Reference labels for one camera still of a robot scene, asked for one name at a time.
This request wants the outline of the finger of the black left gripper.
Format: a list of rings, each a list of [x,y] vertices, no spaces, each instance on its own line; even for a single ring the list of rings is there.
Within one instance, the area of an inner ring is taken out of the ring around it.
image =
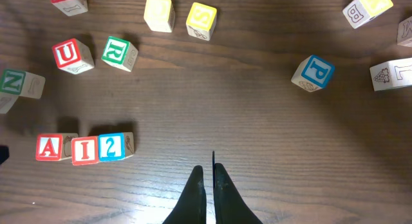
[[[7,161],[10,157],[10,152],[8,146],[1,145],[0,146],[0,164],[3,164]]]

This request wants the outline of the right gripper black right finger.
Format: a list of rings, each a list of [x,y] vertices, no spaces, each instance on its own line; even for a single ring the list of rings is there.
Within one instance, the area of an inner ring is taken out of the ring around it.
[[[262,224],[243,201],[228,172],[212,152],[213,196],[216,224]]]

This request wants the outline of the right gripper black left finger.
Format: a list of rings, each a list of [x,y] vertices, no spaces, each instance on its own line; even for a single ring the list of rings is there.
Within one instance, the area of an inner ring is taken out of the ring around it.
[[[203,168],[193,168],[174,209],[163,224],[206,224],[206,193]]]

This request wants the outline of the red A block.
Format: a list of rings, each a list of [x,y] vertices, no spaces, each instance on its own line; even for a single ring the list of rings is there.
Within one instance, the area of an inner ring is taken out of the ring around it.
[[[71,141],[77,133],[42,133],[37,136],[35,159],[37,161],[61,161],[71,158]]]

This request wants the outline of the red I block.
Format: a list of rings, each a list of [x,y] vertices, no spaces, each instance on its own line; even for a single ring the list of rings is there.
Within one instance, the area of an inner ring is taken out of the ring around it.
[[[72,164],[91,165],[99,163],[98,136],[86,136],[71,140]]]

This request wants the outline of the blue 2 block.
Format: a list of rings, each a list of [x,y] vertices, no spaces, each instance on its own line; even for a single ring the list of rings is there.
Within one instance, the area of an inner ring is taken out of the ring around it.
[[[98,156],[101,162],[124,160],[134,153],[132,132],[98,135]]]

